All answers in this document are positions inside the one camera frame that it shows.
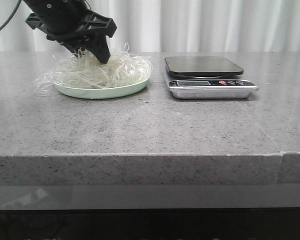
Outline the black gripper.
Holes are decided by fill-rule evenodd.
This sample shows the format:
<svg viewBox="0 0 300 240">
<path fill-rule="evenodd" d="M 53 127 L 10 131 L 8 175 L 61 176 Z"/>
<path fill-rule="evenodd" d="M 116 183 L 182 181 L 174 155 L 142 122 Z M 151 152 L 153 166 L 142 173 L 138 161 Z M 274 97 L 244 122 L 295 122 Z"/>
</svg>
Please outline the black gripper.
<svg viewBox="0 0 300 240">
<path fill-rule="evenodd" d="M 86 49 L 100 63 L 108 62 L 107 37 L 117 29 L 112 18 L 90 10 L 83 0 L 26 0 L 25 4 L 32 10 L 26 19 L 30 28 L 44 32 L 73 55 L 84 55 Z"/>
</svg>

